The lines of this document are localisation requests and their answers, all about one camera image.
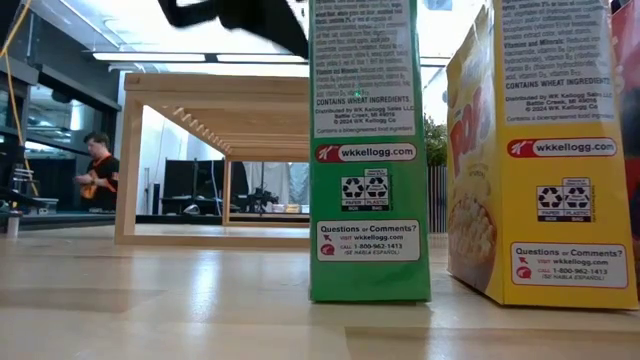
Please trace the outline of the black monitor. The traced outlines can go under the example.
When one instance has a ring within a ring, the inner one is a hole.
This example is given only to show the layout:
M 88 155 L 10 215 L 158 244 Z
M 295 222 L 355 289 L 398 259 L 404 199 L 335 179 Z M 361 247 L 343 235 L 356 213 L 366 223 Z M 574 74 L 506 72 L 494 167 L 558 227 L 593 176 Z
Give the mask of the black monitor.
M 163 197 L 219 198 L 223 180 L 223 160 L 166 160 Z

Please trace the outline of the green bush, brown slatted pot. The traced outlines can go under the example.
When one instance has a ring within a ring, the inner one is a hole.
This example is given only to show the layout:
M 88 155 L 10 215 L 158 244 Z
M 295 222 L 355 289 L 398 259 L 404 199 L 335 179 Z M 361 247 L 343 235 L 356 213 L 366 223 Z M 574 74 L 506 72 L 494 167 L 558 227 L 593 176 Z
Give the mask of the green bush, brown slatted pot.
M 447 227 L 447 143 L 446 126 L 425 116 L 428 177 L 428 223 L 431 233 L 446 233 Z

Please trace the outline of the grey storage bin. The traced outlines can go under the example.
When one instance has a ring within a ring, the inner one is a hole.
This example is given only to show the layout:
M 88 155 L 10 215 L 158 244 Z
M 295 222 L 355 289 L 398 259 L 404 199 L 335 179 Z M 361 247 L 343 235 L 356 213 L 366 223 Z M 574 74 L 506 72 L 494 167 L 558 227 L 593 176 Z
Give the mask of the grey storage bin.
M 37 198 L 40 202 L 37 206 L 30 205 L 27 208 L 27 214 L 33 216 L 54 215 L 57 213 L 57 205 L 59 200 L 56 198 Z

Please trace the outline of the yellow Corn Pops box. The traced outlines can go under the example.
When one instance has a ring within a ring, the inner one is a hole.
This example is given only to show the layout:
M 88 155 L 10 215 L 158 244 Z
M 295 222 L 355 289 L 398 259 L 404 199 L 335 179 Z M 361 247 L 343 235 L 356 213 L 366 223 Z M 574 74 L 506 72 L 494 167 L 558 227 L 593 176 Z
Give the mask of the yellow Corn Pops box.
M 636 309 L 608 0 L 484 0 L 448 80 L 448 268 L 502 305 Z

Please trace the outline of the wooden slatted shelf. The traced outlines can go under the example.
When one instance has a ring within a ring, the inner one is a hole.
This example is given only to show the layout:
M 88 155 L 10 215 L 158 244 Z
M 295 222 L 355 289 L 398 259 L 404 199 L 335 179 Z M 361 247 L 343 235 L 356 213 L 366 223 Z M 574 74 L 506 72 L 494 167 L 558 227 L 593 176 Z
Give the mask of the wooden slatted shelf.
M 130 73 L 125 108 L 114 241 L 118 245 L 214 249 L 308 249 L 306 224 L 232 222 L 228 209 L 210 230 L 136 228 L 143 109 L 149 107 L 224 156 L 226 201 L 239 161 L 306 162 L 310 150 L 309 82 L 298 77 Z

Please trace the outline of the green cereal box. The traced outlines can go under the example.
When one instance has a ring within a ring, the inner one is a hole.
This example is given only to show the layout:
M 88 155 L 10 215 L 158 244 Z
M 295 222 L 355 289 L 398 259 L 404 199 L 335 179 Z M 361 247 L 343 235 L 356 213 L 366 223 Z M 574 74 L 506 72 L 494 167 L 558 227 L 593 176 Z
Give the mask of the green cereal box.
M 310 298 L 431 298 L 416 0 L 310 0 Z

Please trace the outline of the person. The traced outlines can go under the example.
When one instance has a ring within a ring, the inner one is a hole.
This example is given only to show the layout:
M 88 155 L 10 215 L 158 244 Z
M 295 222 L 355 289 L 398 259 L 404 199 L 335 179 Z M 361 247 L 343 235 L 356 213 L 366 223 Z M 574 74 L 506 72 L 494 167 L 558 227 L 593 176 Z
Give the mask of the person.
M 119 185 L 119 160 L 109 151 L 105 133 L 91 132 L 84 138 L 91 161 L 84 174 L 74 180 L 88 210 L 112 212 L 116 210 Z

